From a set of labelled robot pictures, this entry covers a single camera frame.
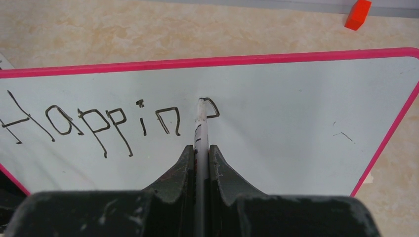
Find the black marker without cap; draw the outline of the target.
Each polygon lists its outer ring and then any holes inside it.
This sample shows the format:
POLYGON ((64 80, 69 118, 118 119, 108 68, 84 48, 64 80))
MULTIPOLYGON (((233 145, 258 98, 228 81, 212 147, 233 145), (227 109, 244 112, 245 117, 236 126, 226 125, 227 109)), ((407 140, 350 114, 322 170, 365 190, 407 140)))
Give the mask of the black marker without cap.
POLYGON ((207 199, 208 191, 206 181, 208 175, 208 125, 206 102, 203 98, 198 100, 196 130, 194 142, 194 164, 195 164, 195 194, 194 206, 194 236, 205 237, 207 228, 207 199))

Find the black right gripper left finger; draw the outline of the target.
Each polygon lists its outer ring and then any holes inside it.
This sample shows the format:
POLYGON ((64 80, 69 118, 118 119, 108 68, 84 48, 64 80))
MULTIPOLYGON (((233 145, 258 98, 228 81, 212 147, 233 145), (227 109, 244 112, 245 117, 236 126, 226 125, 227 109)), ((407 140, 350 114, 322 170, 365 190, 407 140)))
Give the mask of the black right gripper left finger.
POLYGON ((194 148, 142 190, 39 192, 18 206, 6 237, 191 237, 194 148))

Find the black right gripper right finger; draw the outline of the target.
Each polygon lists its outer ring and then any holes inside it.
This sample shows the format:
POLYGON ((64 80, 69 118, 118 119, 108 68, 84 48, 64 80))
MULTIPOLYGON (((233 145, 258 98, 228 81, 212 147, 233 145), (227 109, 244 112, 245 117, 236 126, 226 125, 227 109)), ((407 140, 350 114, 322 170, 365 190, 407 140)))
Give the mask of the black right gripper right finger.
POLYGON ((268 195, 209 147, 212 236, 378 237, 369 210, 343 196, 268 195))

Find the pink framed whiteboard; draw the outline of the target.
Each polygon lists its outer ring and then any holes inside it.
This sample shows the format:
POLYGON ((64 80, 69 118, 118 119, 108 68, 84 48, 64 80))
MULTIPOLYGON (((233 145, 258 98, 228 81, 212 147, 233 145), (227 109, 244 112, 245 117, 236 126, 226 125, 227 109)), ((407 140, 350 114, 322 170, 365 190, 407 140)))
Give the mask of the pink framed whiteboard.
POLYGON ((1 70, 0 168, 25 192, 142 189, 209 142, 269 194, 354 195, 419 93, 416 48, 1 70))

